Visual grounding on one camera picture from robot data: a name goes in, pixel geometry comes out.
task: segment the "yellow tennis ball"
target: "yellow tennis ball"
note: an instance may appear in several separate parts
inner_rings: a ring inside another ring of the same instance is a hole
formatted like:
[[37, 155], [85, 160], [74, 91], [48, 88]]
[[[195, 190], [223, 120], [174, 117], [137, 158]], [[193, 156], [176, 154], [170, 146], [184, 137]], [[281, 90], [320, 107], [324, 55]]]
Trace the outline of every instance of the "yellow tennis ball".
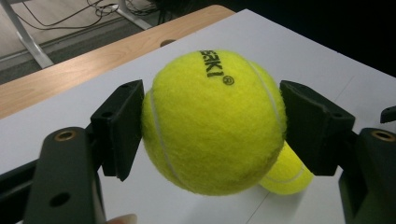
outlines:
[[256, 185], [276, 161], [285, 129], [273, 79], [227, 50], [176, 58], [154, 78], [143, 103], [151, 161], [168, 180], [199, 194]]
[[287, 195], [308, 187], [313, 177], [314, 175], [285, 142], [276, 163], [260, 184], [273, 193]]

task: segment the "white table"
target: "white table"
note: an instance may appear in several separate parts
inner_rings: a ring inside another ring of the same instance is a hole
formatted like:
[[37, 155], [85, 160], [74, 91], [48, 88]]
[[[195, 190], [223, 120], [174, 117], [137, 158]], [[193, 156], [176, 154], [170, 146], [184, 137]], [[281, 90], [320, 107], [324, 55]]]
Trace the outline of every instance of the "white table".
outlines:
[[[305, 84], [356, 116], [354, 127], [396, 132], [380, 124], [381, 111], [396, 105], [396, 79], [353, 61], [267, 19], [244, 10], [177, 42], [130, 61], [75, 88], [0, 120], [0, 173], [38, 157], [47, 134], [86, 127], [93, 111], [119, 85], [155, 74], [177, 56], [198, 49], [229, 49], [265, 67], [277, 82]], [[166, 181], [141, 144], [131, 174], [121, 183], [101, 175], [107, 218], [135, 213], [140, 224], [344, 223], [335, 177], [315, 177], [293, 196], [257, 186], [226, 197], [194, 195]]]

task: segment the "black cable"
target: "black cable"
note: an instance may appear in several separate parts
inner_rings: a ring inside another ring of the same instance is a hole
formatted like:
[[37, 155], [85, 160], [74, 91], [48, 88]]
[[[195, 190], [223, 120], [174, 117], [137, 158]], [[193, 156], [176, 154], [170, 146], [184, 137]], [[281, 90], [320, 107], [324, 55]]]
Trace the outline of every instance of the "black cable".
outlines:
[[24, 18], [22, 18], [20, 15], [17, 14], [17, 16], [18, 16], [22, 21], [24, 21], [26, 24], [28, 24], [29, 26], [31, 26], [31, 27], [33, 27], [33, 28], [35, 28], [35, 29], [37, 29], [37, 30], [84, 29], [84, 28], [89, 28], [89, 27], [95, 25], [95, 24], [98, 23], [104, 16], [107, 16], [107, 15], [109, 15], [109, 14], [111, 14], [111, 13], [117, 11], [118, 8], [113, 8], [113, 6], [115, 6], [116, 4], [108, 4], [108, 5], [102, 6], [102, 7], [97, 6], [97, 5], [98, 5], [100, 2], [102, 2], [102, 1], [104, 1], [104, 0], [98, 0], [98, 1], [96, 1], [96, 2], [94, 2], [94, 3], [90, 3], [89, 0], [87, 0], [87, 3], [88, 3], [88, 6], [87, 6], [87, 7], [84, 7], [83, 9], [81, 9], [81, 10], [79, 10], [79, 11], [73, 13], [72, 15], [70, 15], [70, 16], [68, 16], [68, 17], [66, 17], [66, 18], [64, 18], [64, 19], [62, 19], [62, 20], [60, 20], [60, 21], [57, 21], [57, 22], [55, 22], [55, 23], [53, 23], [53, 24], [44, 24], [43, 22], [41, 22], [41, 21], [34, 15], [34, 13], [23, 3], [23, 4], [26, 6], [26, 8], [28, 9], [28, 11], [29, 11], [29, 12], [32, 14], [32, 16], [35, 18], [35, 20], [38, 21], [41, 25], [46, 26], [46, 27], [59, 24], [59, 23], [61, 23], [62, 21], [66, 21], [66, 20], [70, 19], [71, 17], [77, 15], [78, 13], [80, 13], [81, 11], [83, 11], [83, 10], [89, 8], [89, 7], [95, 7], [95, 9], [96, 9], [96, 10], [95, 10], [95, 15], [98, 16], [99, 19], [98, 19], [97, 21], [93, 22], [92, 24], [86, 25], [86, 26], [75, 26], [75, 27], [60, 26], [60, 27], [50, 27], [50, 28], [39, 28], [39, 27], [36, 27], [36, 26], [32, 25], [32, 24], [29, 23], [28, 21], [26, 21], [26, 20], [25, 20]]
[[132, 0], [126, 0], [126, 1], [128, 2], [127, 7], [129, 9], [129, 11], [136, 16], [148, 16], [154, 12], [159, 11], [157, 6], [153, 3], [149, 4], [147, 8], [139, 9], [134, 6], [134, 4], [132, 3]]
[[53, 25], [59, 24], [59, 23], [61, 23], [61, 22], [63, 22], [63, 21], [66, 21], [66, 20], [68, 20], [68, 19], [70, 19], [70, 18], [76, 16], [78, 13], [80, 13], [80, 12], [82, 12], [82, 11], [84, 11], [85, 9], [87, 9], [87, 8], [90, 7], [90, 6], [84, 7], [84, 8], [82, 8], [82, 9], [80, 9], [79, 11], [73, 13], [72, 15], [70, 15], [70, 16], [68, 16], [68, 17], [66, 17], [66, 18], [64, 18], [64, 19], [62, 19], [62, 20], [60, 20], [60, 21], [56, 21], [55, 23], [52, 23], [52, 24], [44, 24], [42, 21], [40, 21], [40, 20], [35, 16], [35, 14], [32, 12], [32, 10], [31, 10], [24, 2], [22, 2], [22, 3], [23, 3], [23, 5], [26, 7], [26, 9], [30, 12], [30, 14], [33, 16], [33, 18], [35, 18], [35, 20], [36, 20], [38, 23], [40, 23], [42, 26], [53, 26]]
[[98, 23], [98, 22], [103, 18], [103, 17], [99, 17], [99, 19], [98, 19], [97, 21], [95, 21], [94, 23], [92, 23], [92, 24], [90, 24], [90, 25], [86, 25], [86, 26], [75, 26], [75, 27], [70, 27], [70, 26], [59, 26], [59, 27], [51, 27], [51, 28], [39, 28], [39, 27], [36, 27], [36, 26], [30, 24], [28, 21], [26, 21], [24, 18], [20, 17], [18, 14], [17, 14], [17, 16], [18, 16], [22, 21], [24, 21], [26, 24], [28, 24], [29, 26], [31, 26], [31, 27], [33, 27], [33, 28], [35, 28], [35, 29], [37, 29], [37, 30], [62, 30], [62, 29], [65, 29], [65, 30], [73, 30], [73, 29], [84, 29], [84, 28], [88, 28], [88, 27], [91, 27], [91, 26], [95, 25], [96, 23]]

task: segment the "tennis ball seam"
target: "tennis ball seam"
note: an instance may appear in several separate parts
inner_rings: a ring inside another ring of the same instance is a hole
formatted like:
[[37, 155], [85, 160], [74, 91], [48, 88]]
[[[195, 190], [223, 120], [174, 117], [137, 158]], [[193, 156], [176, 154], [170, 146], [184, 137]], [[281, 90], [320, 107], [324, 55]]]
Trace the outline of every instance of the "tennis ball seam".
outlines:
[[151, 89], [150, 92], [151, 92], [151, 97], [150, 97], [151, 113], [152, 113], [152, 117], [154, 119], [155, 130], [157, 132], [158, 139], [160, 141], [160, 145], [161, 145], [161, 148], [163, 150], [163, 156], [164, 156], [164, 158], [166, 160], [166, 164], [168, 165], [168, 167], [171, 170], [172, 174], [175, 176], [175, 178], [178, 181], [180, 181], [180, 183], [183, 183], [180, 180], [180, 178], [178, 177], [174, 167], [172, 166], [172, 163], [169, 160], [168, 154], [166, 153], [166, 146], [165, 146], [165, 142], [163, 141], [163, 135], [161, 134], [160, 122], [158, 121], [158, 115], [157, 115], [157, 111], [155, 109], [153, 90]]
[[288, 183], [293, 182], [294, 180], [298, 179], [304, 173], [304, 168], [305, 168], [305, 165], [302, 163], [299, 173], [297, 175], [295, 175], [293, 178], [290, 178], [288, 180], [276, 180], [271, 177], [268, 177], [267, 175], [264, 178], [266, 178], [270, 181], [276, 182], [278, 184], [288, 184]]
[[280, 116], [279, 116], [279, 113], [278, 113], [278, 109], [276, 107], [276, 102], [275, 102], [273, 94], [268, 89], [267, 85], [265, 84], [264, 80], [262, 79], [262, 76], [260, 76], [259, 71], [257, 71], [256, 67], [253, 66], [253, 64], [251, 62], [249, 62], [249, 61], [247, 61], [247, 62], [249, 64], [249, 66], [253, 69], [253, 71], [256, 74], [256, 76], [259, 78], [263, 88], [265, 89], [268, 97], [270, 98], [271, 106], [272, 106], [272, 108], [273, 108], [273, 110], [275, 112], [275, 115], [276, 115], [276, 122], [278, 124], [278, 127], [279, 127], [280, 131], [283, 133], [283, 130], [285, 130], [285, 129], [284, 129], [283, 125], [282, 125], [282, 122], [280, 121]]

